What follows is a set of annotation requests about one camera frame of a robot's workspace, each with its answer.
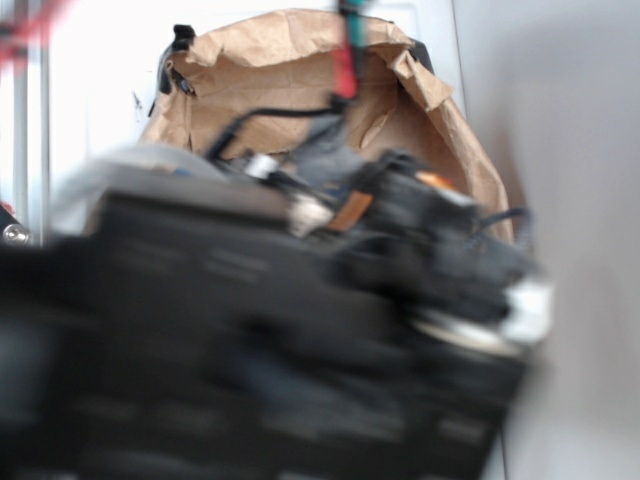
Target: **black electronic device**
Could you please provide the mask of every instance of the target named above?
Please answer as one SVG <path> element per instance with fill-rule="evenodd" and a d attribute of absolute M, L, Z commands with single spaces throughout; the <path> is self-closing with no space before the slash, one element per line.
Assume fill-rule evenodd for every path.
<path fill-rule="evenodd" d="M 92 235 L 0 253 L 5 477 L 478 478 L 536 267 L 471 199 L 394 151 L 337 189 L 117 171 Z"/>

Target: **red cable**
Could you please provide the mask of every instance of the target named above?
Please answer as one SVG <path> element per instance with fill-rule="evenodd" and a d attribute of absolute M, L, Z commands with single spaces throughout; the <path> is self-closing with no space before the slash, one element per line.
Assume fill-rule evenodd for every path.
<path fill-rule="evenodd" d="M 351 48 L 343 45 L 333 52 L 334 92 L 337 96 L 352 99 L 358 91 L 358 82 L 353 68 Z"/>
<path fill-rule="evenodd" d="M 9 205 L 7 202 L 2 202 L 0 201 L 0 208 L 4 208 L 7 212 L 9 212 L 9 214 L 13 217 L 16 216 L 16 211 L 13 209 L 13 207 L 11 205 Z"/>
<path fill-rule="evenodd" d="M 62 6 L 68 0 L 49 0 L 45 3 L 36 15 L 32 18 L 20 19 L 14 24 L 14 31 L 9 36 L 8 41 L 3 42 L 0 38 L 0 70 L 6 63 L 22 60 L 17 63 L 19 68 L 26 64 L 21 56 L 21 49 L 29 45 L 38 45 L 45 48 L 49 45 L 50 26 L 54 17 L 60 12 Z M 34 37 L 39 37 L 37 44 Z"/>

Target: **silver screw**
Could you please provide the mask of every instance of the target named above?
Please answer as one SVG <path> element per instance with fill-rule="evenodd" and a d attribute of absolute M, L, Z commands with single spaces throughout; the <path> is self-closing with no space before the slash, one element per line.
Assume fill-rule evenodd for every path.
<path fill-rule="evenodd" d="M 24 226 L 19 223 L 13 223 L 4 229 L 2 238 L 9 245 L 24 245 L 31 238 L 31 234 Z"/>

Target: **orange tag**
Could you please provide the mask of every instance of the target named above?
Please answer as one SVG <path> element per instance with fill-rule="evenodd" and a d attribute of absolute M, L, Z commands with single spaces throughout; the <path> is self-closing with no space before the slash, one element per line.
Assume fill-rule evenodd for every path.
<path fill-rule="evenodd" d="M 362 192 L 353 192 L 349 195 L 347 203 L 338 212 L 333 221 L 327 225 L 334 232 L 346 232 L 362 218 L 369 205 L 373 202 L 373 195 Z"/>
<path fill-rule="evenodd" d="M 420 171 L 416 173 L 416 178 L 424 183 L 425 185 L 429 185 L 434 188 L 442 188 L 444 190 L 453 190 L 457 191 L 456 188 L 451 183 L 451 180 L 448 178 L 441 177 L 435 173 Z"/>

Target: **white surface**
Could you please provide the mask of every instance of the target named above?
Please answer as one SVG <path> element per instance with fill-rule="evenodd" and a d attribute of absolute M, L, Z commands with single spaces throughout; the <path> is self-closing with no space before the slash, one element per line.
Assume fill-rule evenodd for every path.
<path fill-rule="evenodd" d="M 640 478 L 640 3 L 455 0 L 467 114 L 556 280 L 509 480 Z M 513 172 L 520 177 L 515 181 Z"/>

